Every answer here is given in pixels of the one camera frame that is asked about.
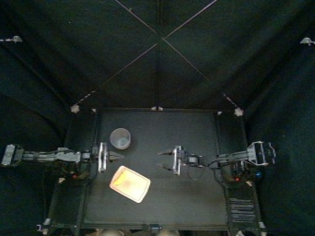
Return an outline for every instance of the black fabric wall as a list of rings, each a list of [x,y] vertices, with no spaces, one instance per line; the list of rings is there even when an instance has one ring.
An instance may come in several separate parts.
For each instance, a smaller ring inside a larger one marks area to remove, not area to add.
[[[273,235],[315,235],[313,65],[315,47],[294,47],[248,107],[248,140],[270,141],[276,151],[258,192]]]
[[[1,39],[18,35],[0,14]],[[36,54],[24,44],[0,44],[0,156],[6,144],[25,150],[54,150],[62,146],[69,111]],[[37,235],[49,205],[52,181],[41,166],[0,170],[0,235]]]

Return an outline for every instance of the black tent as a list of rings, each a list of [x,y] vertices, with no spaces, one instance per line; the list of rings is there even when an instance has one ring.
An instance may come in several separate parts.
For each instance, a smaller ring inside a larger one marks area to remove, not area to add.
[[[62,147],[90,109],[241,109],[246,143],[276,150],[264,224],[312,235],[315,45],[300,41],[315,38],[313,12],[310,0],[1,1],[1,150]],[[0,173],[0,234],[33,235],[41,169]]]

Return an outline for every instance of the white tray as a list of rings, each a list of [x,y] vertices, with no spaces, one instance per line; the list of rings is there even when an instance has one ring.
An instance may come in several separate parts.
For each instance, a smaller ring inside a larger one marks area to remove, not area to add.
[[[109,187],[136,203],[140,203],[148,192],[149,183],[150,180],[146,177],[129,168],[120,166]]]

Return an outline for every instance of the dark background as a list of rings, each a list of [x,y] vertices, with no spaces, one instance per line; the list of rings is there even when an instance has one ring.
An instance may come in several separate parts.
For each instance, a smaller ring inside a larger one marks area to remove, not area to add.
[[[315,2],[209,3],[1,1],[0,39],[24,42],[0,42],[0,148],[62,146],[70,106],[93,91],[81,108],[230,110],[226,94],[244,109],[248,143],[276,150],[258,188],[265,226],[312,235],[315,48],[298,41],[315,37]],[[0,171],[1,235],[33,235],[41,180],[41,167]]]

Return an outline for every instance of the black curtain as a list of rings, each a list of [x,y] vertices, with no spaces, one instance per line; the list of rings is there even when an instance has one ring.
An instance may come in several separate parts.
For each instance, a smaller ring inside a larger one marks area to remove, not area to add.
[[[0,32],[1,39],[18,35],[3,14]],[[26,41],[1,42],[0,160],[6,144],[36,151],[62,147],[69,113]],[[41,166],[0,169],[0,235],[37,235],[36,225],[46,216],[52,182]]]
[[[276,151],[274,166],[264,169],[258,185],[261,214],[273,235],[315,234],[313,75],[315,47],[297,44],[248,106],[248,140],[272,142]]]

